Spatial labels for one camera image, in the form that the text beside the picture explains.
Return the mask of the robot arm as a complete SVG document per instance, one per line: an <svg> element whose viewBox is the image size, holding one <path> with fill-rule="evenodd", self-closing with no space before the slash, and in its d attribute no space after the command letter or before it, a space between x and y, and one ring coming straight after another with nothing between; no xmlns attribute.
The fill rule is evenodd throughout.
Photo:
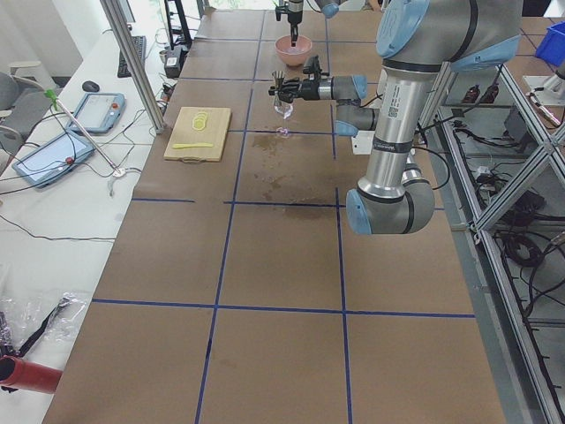
<svg viewBox="0 0 565 424"><path fill-rule="evenodd" d="M520 1L391 2L376 37L386 73L379 110L360 105L366 96L365 77L331 77L317 57L306 61L306 79L276 79L269 93L283 102L336 101L338 134L374 132L366 174L346 196L354 232L408 234L429 223L433 189L411 148L433 82L445 62L455 72L508 62L518 49L522 11Z"/></svg>
<svg viewBox="0 0 565 424"><path fill-rule="evenodd" d="M340 0L314 0L320 12L327 18L333 18L339 12ZM287 20L292 26L298 26L303 19L303 0L289 0L284 2L287 12Z"/></svg>

